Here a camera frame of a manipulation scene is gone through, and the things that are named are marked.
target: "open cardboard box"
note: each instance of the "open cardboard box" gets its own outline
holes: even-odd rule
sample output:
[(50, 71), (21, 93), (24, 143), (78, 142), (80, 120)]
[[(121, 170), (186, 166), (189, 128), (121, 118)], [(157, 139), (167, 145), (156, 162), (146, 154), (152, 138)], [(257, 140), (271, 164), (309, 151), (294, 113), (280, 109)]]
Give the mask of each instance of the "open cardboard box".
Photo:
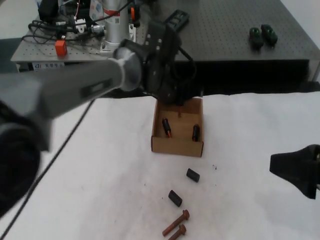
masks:
[[(169, 121), (172, 138), (168, 138), (165, 133), (162, 125), (163, 118), (167, 118)], [(195, 124), (200, 126), (198, 141), (192, 140)], [(156, 102), (151, 136), (152, 152), (201, 157), (203, 147), (204, 113), (202, 98), (192, 98), (182, 107)]]

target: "sticker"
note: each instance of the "sticker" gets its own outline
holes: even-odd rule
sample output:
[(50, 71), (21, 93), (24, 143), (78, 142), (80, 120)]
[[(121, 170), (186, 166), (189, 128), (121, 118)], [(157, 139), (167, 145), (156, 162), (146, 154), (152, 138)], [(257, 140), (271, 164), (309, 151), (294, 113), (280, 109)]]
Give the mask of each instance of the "sticker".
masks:
[[(118, 11), (103, 9), (103, 13), (104, 13), (105, 17), (110, 16), (116, 12), (118, 12)], [(120, 24), (120, 12), (118, 12), (116, 15), (106, 19), (106, 22), (109, 24)]]
[(42, 72), (48, 69), (60, 69), (65, 66), (64, 62), (33, 62), (33, 71)]

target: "orange connector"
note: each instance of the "orange connector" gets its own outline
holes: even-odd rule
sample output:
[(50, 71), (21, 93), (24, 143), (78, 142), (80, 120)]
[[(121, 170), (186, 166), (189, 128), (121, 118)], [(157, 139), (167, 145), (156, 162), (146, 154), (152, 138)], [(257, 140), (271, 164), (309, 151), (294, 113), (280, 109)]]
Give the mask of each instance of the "orange connector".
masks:
[(63, 57), (67, 54), (67, 45), (65, 40), (57, 40), (54, 46), (58, 56)]

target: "copper bolt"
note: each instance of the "copper bolt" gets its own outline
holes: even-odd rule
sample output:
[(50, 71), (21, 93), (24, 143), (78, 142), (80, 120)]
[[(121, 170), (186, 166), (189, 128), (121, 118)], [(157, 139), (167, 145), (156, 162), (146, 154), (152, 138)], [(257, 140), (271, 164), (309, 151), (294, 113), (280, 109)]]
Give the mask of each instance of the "copper bolt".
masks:
[(184, 220), (188, 220), (190, 217), (190, 214), (188, 210), (183, 210), (182, 215), (177, 218), (170, 226), (168, 226), (163, 232), (162, 235), (165, 237), (167, 236), (173, 229), (175, 229), (176, 226), (178, 226), (180, 223), (182, 223)]
[(179, 225), (179, 230), (175, 232), (175, 234), (173, 234), (169, 240), (176, 240), (178, 237), (180, 237), (181, 235), (185, 235), (187, 229), (185, 227), (185, 225), (181, 224)]

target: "black cylinder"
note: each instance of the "black cylinder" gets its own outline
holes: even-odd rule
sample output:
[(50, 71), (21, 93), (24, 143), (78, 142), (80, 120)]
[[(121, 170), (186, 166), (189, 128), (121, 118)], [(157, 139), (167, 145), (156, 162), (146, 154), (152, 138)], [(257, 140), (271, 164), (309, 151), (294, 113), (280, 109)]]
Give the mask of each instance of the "black cylinder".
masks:
[(162, 119), (162, 125), (163, 125), (163, 129), (166, 135), (169, 135), (169, 133), (171, 133), (171, 128), (169, 125), (169, 121), (167, 118), (163, 118)]
[(198, 124), (193, 126), (192, 141), (198, 142), (200, 136), (200, 127)]
[(181, 204), (182, 204), (182, 199), (181, 199), (181, 197), (179, 197), (178, 194), (176, 194), (173, 190), (171, 190), (171, 191), (169, 192), (169, 198), (170, 198), (170, 200), (171, 200), (175, 205), (177, 205), (178, 207), (181, 206)]
[(195, 171), (193, 171), (192, 169), (190, 169), (190, 168), (186, 172), (186, 176), (188, 178), (192, 179), (193, 181), (195, 181), (196, 183), (199, 182), (200, 175), (198, 173), (196, 173)]

